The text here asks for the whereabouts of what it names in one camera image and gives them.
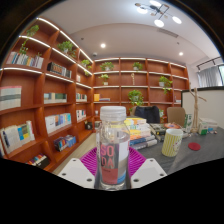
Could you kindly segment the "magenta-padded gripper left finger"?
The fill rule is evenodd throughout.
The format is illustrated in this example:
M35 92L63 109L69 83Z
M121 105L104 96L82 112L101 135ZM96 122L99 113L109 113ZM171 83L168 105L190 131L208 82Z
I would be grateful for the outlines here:
M97 148L91 149L80 159L72 158L58 174L78 186L93 189L97 172Z

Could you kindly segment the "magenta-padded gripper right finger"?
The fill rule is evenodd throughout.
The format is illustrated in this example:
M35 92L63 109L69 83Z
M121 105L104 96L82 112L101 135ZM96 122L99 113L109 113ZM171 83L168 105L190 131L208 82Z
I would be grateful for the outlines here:
M128 173L132 189L143 187L166 176L154 158L146 159L137 150L129 149Z

